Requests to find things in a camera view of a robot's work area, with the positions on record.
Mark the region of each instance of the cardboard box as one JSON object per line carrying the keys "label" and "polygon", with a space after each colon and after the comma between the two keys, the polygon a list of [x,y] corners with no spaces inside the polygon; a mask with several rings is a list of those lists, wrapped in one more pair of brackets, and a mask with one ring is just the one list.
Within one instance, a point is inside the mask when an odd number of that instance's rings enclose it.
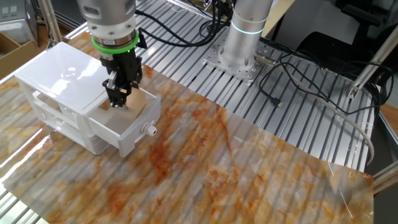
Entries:
{"label": "cardboard box", "polygon": [[15,71],[40,53],[38,46],[30,41],[20,46],[0,32],[0,80]]}

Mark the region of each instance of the white plastic box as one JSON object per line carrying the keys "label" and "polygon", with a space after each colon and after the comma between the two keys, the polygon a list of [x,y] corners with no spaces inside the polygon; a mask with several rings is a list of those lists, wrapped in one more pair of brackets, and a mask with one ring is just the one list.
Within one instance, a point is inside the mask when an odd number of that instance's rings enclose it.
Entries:
{"label": "white plastic box", "polygon": [[102,86],[109,78],[106,68],[65,43],[39,54],[14,74],[37,117],[94,154],[112,144],[125,157],[142,137],[156,133],[160,97],[145,91],[147,104],[137,119],[122,116],[122,109],[99,108],[108,99]]}

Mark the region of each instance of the blue light ring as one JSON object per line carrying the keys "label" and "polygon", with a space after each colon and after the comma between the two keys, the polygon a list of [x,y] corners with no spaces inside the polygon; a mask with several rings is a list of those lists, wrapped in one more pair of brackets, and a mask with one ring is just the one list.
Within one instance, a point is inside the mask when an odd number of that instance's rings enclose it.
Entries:
{"label": "blue light ring", "polygon": [[233,21],[231,21],[231,24],[237,31],[242,32],[243,34],[259,34],[259,33],[261,33],[264,30],[264,28],[262,28],[262,30],[257,31],[257,32],[248,32],[248,31],[244,31],[244,30],[241,30],[241,29],[237,28],[235,26],[235,24],[233,23]]}

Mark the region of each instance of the white knob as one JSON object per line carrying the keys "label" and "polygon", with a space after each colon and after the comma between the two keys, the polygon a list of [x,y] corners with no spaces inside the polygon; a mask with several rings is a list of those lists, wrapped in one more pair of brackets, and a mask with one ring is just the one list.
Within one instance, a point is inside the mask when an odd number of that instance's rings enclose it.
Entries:
{"label": "white knob", "polygon": [[149,136],[154,136],[157,132],[157,128],[151,125],[149,122],[146,122],[142,125],[141,131]]}
{"label": "white knob", "polygon": [[153,125],[150,125],[147,128],[146,134],[149,135],[149,136],[154,136],[156,134],[156,132],[157,132],[157,128],[155,126],[153,126]]}

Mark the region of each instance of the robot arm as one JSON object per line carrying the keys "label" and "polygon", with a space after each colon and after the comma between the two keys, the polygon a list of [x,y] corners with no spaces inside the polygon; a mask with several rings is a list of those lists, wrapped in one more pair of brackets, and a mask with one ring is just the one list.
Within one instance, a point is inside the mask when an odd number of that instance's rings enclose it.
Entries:
{"label": "robot arm", "polygon": [[142,59],[136,57],[134,48],[147,47],[136,31],[136,0],[78,0],[78,4],[101,63],[110,74],[103,86],[111,105],[123,107],[131,88],[138,88],[142,78]]}

